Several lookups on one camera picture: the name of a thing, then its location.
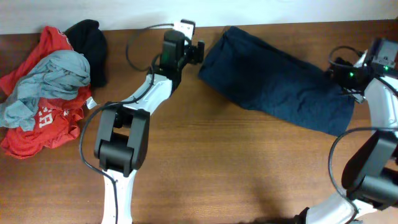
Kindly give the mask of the navy blue shorts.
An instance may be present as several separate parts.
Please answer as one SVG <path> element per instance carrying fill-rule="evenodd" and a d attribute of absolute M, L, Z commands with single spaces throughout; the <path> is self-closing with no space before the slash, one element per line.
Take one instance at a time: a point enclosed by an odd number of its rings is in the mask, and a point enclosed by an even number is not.
<path fill-rule="evenodd" d="M 354 99 L 323 70 L 237 27 L 212 47 L 198 76 L 245 110 L 332 136 L 345 132 L 353 115 Z"/>

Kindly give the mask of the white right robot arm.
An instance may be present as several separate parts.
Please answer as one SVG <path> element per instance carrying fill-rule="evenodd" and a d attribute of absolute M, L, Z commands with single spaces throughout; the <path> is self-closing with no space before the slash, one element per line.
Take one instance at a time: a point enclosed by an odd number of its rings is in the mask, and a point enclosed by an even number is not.
<path fill-rule="evenodd" d="M 386 167 L 397 160 L 397 42 L 376 38 L 354 65 L 330 59 L 333 80 L 356 102 L 366 101 L 371 126 L 340 134 L 328 155 L 328 174 L 336 192 L 324 202 L 307 207 L 292 223 L 359 223 L 363 215 L 397 206 L 397 171 Z M 370 138 L 345 165 L 341 184 L 335 181 L 332 160 L 340 140 L 370 131 Z"/>

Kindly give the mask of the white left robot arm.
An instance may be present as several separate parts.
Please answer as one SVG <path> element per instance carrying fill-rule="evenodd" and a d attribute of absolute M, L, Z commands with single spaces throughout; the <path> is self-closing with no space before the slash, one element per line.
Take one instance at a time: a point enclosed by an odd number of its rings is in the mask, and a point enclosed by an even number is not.
<path fill-rule="evenodd" d="M 147 154 L 152 113 L 182 80 L 186 64 L 201 63 L 204 42 L 192 44 L 194 30 L 174 28 L 164 34 L 162 53 L 145 82 L 129 97 L 107 103 L 101 113 L 94 155 L 104 176 L 103 223 L 132 223 L 134 178 Z"/>

